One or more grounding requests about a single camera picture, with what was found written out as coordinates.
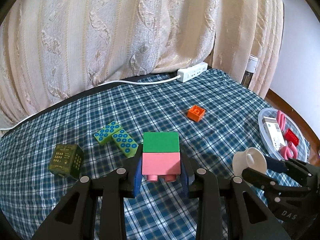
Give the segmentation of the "orange toy brick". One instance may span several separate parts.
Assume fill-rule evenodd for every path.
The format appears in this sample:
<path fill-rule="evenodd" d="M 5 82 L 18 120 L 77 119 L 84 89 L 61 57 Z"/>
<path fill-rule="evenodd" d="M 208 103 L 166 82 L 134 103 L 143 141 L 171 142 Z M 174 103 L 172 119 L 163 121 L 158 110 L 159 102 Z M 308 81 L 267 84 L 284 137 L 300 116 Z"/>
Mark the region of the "orange toy brick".
<path fill-rule="evenodd" d="M 193 120 L 195 122 L 199 122 L 204 117 L 205 112 L 206 112 L 206 110 L 201 108 L 200 106 L 193 105 L 193 107 L 191 107 L 188 110 L 187 117 L 190 120 Z"/>

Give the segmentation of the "white power strip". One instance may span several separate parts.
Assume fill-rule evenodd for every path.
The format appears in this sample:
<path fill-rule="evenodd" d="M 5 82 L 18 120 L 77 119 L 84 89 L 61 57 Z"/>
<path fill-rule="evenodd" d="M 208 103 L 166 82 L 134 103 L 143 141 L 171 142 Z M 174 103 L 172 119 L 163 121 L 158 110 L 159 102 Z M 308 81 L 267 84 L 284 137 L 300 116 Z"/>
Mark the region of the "white power strip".
<path fill-rule="evenodd" d="M 205 62 L 201 62 L 192 67 L 179 69 L 177 71 L 177 81 L 185 83 L 205 72 L 207 68 L 208 64 Z"/>

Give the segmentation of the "dark green printed box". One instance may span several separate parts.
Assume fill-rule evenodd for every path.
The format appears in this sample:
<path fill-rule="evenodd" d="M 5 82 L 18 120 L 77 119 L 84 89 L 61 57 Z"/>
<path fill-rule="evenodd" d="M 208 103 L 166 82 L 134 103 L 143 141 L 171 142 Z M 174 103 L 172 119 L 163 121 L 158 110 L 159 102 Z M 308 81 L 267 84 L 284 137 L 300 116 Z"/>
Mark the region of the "dark green printed box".
<path fill-rule="evenodd" d="M 79 145 L 57 144 L 48 170 L 55 176 L 79 179 L 84 152 Z"/>

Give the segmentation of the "green pink brick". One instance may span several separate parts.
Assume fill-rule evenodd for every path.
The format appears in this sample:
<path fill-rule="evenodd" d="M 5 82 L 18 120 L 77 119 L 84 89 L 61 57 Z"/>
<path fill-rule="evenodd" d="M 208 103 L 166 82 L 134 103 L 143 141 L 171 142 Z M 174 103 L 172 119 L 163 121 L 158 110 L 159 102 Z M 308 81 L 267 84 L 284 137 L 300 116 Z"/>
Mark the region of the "green pink brick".
<path fill-rule="evenodd" d="M 142 175 L 147 181 L 173 182 L 181 174 L 180 141 L 177 132 L 145 132 Z"/>

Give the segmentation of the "long pink foam roller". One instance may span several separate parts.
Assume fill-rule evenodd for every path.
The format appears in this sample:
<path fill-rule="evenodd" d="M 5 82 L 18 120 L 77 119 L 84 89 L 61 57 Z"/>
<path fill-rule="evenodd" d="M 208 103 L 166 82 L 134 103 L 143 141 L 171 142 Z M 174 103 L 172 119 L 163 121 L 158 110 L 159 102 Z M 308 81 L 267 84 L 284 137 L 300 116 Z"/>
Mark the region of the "long pink foam roller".
<path fill-rule="evenodd" d="M 298 158 L 298 150 L 293 142 L 288 142 L 286 146 L 283 146 L 279 150 L 280 155 L 285 159 L 288 160 L 290 158 L 297 159 Z"/>

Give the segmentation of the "short pink foam roller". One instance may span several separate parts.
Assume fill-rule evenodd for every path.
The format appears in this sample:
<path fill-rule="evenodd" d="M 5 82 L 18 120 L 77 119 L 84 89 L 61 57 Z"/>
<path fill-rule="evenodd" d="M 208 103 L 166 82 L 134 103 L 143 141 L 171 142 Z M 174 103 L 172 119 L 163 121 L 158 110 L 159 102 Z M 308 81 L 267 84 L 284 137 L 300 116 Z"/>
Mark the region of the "short pink foam roller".
<path fill-rule="evenodd" d="M 276 120 L 280 130 L 283 132 L 286 125 L 286 115 L 282 111 L 278 110 Z"/>

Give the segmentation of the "white plastic cap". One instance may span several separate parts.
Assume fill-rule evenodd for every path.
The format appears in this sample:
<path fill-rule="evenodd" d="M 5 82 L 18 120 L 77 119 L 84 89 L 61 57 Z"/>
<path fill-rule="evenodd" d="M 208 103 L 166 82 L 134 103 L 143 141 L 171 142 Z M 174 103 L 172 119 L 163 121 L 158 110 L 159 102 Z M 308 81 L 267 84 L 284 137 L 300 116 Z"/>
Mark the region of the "white plastic cap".
<path fill-rule="evenodd" d="M 242 177 L 243 170 L 248 167 L 262 174 L 266 174 L 266 158 L 255 147 L 250 147 L 243 152 L 238 151 L 233 155 L 232 168 L 235 176 Z"/>

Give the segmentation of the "white medicine box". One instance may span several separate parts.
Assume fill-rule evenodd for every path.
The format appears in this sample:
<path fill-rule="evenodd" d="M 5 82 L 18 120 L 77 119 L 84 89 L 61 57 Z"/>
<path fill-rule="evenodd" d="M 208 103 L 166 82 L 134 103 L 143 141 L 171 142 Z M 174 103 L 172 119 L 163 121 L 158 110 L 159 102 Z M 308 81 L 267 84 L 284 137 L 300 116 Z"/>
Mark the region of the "white medicine box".
<path fill-rule="evenodd" d="M 263 127 L 276 151 L 286 145 L 276 118 L 264 116 Z"/>

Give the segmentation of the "clear plastic bowl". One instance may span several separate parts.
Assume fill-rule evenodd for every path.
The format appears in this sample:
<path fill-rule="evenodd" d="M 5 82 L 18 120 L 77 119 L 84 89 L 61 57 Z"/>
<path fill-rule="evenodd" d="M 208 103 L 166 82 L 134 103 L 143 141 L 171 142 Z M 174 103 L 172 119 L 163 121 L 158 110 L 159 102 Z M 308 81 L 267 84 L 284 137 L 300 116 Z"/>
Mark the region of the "clear plastic bowl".
<path fill-rule="evenodd" d="M 263 127 L 263 117 L 270 117 L 270 118 L 276 118 L 277 117 L 277 111 L 274 108 L 265 108 L 262 109 L 259 114 L 258 114 L 258 125 L 259 125 L 259 132 L 261 139 L 263 141 L 263 145 L 265 146 L 268 154 L 274 158 L 281 160 L 283 157 L 280 155 L 279 151 L 276 151 L 272 145 L 272 142 L 270 141 L 268 135 L 265 132 L 265 129 Z M 285 130 L 282 132 L 282 135 L 284 136 L 284 133 L 287 129 L 291 129 L 293 133 L 299 138 L 299 144 L 296 146 L 298 150 L 298 160 L 301 161 L 308 161 L 309 158 L 309 145 L 308 142 L 305 140 L 302 132 L 300 131 L 299 127 L 294 123 L 294 121 L 289 118 L 286 115 L 286 125 L 285 125 Z"/>

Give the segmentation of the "cream curtain right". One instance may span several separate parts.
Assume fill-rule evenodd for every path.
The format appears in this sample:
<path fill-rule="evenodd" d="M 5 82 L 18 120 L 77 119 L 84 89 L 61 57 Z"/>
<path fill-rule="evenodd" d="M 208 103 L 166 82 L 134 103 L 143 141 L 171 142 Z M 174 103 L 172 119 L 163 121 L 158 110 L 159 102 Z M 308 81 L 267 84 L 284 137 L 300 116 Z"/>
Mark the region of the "cream curtain right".
<path fill-rule="evenodd" d="M 249 89 L 264 98 L 276 71 L 283 26 L 283 0 L 219 0 L 212 67 L 241 82 L 249 57 L 257 57 Z"/>

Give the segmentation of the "green blue-dotted block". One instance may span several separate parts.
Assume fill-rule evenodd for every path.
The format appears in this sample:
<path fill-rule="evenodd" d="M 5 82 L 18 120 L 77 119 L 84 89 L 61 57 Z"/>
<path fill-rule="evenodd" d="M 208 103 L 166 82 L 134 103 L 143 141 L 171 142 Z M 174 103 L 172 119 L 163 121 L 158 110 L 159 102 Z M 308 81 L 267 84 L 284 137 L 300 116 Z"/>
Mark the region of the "green blue-dotted block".
<path fill-rule="evenodd" d="M 127 158 L 135 156 L 138 144 L 124 129 L 114 133 L 112 139 Z"/>
<path fill-rule="evenodd" d="M 99 145 L 104 146 L 109 141 L 112 140 L 112 135 L 121 129 L 121 125 L 116 121 L 112 121 L 111 123 L 105 125 L 99 131 L 93 134 L 93 137 L 99 143 Z"/>

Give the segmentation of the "blue plaid tablecloth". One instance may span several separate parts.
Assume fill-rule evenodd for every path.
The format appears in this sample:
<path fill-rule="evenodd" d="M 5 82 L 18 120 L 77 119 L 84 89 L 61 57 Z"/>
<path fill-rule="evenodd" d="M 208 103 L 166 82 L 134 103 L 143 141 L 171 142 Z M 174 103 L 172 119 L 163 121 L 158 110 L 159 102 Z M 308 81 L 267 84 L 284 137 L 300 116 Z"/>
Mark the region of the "blue plaid tablecloth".
<path fill-rule="evenodd" d="M 2 239 L 295 239 L 316 172 L 257 150 L 266 102 L 210 69 L 63 103 L 1 139 Z"/>

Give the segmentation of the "red toy brick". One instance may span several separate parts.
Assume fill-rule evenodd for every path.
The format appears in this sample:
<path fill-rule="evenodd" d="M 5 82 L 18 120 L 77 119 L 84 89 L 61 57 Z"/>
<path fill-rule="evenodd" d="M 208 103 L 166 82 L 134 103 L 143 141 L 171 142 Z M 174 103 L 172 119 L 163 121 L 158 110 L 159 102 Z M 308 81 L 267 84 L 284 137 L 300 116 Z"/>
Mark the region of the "red toy brick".
<path fill-rule="evenodd" d="M 299 138 L 289 128 L 284 133 L 284 139 L 288 142 L 292 142 L 295 146 L 298 146 L 299 144 Z"/>

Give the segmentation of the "white tower heater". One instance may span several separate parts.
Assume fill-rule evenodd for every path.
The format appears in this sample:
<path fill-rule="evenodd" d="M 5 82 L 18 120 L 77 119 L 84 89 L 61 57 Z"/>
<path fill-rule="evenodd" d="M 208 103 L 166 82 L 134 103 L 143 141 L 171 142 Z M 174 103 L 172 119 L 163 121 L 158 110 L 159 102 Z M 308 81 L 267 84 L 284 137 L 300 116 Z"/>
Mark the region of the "white tower heater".
<path fill-rule="evenodd" d="M 251 82 L 251 79 L 253 77 L 253 74 L 255 73 L 256 67 L 258 64 L 258 58 L 254 55 L 250 55 L 248 62 L 247 62 L 247 66 L 246 66 L 246 70 L 244 72 L 244 75 L 242 77 L 242 81 L 241 84 L 248 88 L 249 84 Z"/>

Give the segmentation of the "cream patterned curtain left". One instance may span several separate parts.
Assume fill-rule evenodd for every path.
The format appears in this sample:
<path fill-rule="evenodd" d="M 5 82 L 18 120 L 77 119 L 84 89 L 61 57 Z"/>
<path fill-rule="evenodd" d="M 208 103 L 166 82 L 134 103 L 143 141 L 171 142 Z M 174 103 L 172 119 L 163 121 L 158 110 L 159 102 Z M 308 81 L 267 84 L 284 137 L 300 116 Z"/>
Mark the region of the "cream patterned curtain left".
<path fill-rule="evenodd" d="M 16 0 L 1 23 L 1 127 L 213 47 L 220 0 Z"/>

